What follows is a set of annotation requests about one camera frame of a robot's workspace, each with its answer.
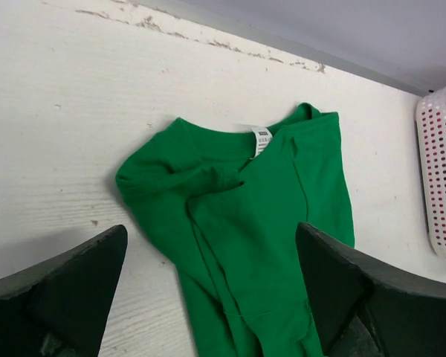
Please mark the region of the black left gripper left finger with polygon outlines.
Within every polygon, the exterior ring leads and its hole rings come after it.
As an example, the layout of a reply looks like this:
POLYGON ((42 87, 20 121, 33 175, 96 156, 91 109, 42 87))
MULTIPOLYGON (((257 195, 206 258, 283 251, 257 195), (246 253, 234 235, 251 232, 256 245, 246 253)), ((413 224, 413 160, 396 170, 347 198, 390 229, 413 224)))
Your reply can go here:
POLYGON ((115 225, 0 279, 0 356, 98 356, 127 245, 115 225))

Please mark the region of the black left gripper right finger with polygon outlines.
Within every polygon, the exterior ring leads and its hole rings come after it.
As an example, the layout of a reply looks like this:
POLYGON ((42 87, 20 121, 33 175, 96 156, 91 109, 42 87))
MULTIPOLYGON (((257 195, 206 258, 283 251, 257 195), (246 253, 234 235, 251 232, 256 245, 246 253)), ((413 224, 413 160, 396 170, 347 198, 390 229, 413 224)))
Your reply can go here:
POLYGON ((446 356, 446 283, 300 223, 297 253, 325 356, 446 356))

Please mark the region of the green t-shirt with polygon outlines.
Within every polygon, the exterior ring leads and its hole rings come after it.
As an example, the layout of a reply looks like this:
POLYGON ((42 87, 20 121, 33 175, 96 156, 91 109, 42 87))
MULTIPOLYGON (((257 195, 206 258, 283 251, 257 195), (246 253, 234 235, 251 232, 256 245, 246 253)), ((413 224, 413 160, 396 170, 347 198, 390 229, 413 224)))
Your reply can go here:
POLYGON ((176 267, 200 356, 321 356, 295 234, 354 245, 339 116, 300 104, 249 132, 174 120, 116 174, 123 202, 176 267))

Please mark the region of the white perforated laundry basket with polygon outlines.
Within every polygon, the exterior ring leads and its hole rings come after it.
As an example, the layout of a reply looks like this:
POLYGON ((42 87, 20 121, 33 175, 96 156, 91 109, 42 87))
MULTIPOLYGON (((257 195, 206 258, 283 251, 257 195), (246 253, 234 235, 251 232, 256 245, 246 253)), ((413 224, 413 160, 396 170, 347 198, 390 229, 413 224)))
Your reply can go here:
POLYGON ((446 87, 420 99, 416 127, 428 236, 446 259, 446 87))

